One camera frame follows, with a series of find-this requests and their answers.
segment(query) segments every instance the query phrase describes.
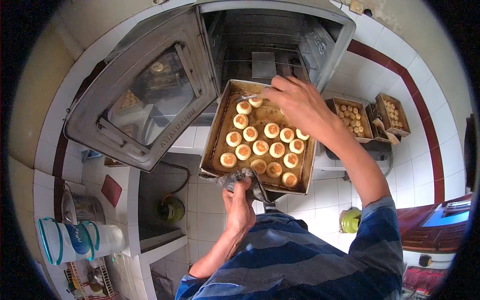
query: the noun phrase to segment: wall socket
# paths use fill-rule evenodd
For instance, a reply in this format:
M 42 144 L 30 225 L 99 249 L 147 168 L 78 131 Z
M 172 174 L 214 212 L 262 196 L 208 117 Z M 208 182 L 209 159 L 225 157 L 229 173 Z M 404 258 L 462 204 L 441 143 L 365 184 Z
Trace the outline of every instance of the wall socket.
M 365 9 L 365 4 L 363 4 L 360 1 L 352 0 L 352 2 L 350 3 L 350 11 L 351 12 L 362 15 L 364 9 Z

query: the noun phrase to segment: striped shirt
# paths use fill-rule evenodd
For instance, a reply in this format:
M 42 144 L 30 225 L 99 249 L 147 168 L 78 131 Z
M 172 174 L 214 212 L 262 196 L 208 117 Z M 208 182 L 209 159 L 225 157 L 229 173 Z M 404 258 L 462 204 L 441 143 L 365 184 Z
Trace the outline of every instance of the striped shirt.
M 348 254 L 285 214 L 257 215 L 208 279 L 185 275 L 175 299 L 398 299 L 403 253 L 390 197 L 368 205 Z

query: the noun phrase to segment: person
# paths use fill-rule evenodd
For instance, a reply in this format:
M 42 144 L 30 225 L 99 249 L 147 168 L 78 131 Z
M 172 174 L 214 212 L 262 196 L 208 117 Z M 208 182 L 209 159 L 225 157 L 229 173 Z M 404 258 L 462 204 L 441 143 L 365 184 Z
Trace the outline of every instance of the person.
M 227 227 L 183 277 L 175 299 L 398 299 L 403 252 L 381 170 L 313 85 L 276 76 L 271 86 L 263 96 L 343 162 L 363 207 L 357 236 L 347 254 L 291 216 L 269 207 L 255 216 L 244 179 L 233 193 L 223 190 Z

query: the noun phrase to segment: white plastic container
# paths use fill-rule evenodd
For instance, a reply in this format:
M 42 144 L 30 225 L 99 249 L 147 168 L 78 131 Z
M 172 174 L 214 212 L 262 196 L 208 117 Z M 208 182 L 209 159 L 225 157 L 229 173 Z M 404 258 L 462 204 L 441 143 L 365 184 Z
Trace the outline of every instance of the white plastic container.
M 38 219 L 38 229 L 51 264 L 93 260 L 125 248 L 125 238 L 116 225 L 95 225 L 90 221 L 69 225 L 46 217 Z

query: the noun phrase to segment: person's left hand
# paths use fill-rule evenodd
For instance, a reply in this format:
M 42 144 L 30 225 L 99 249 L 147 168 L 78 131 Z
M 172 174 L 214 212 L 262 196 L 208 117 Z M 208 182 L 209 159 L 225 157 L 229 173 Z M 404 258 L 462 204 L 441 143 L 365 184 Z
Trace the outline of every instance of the person's left hand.
M 234 232 L 247 232 L 255 225 L 255 212 L 252 201 L 247 201 L 245 191 L 250 188 L 252 180 L 244 178 L 235 184 L 233 192 L 223 189 L 223 201 L 227 211 L 227 229 Z

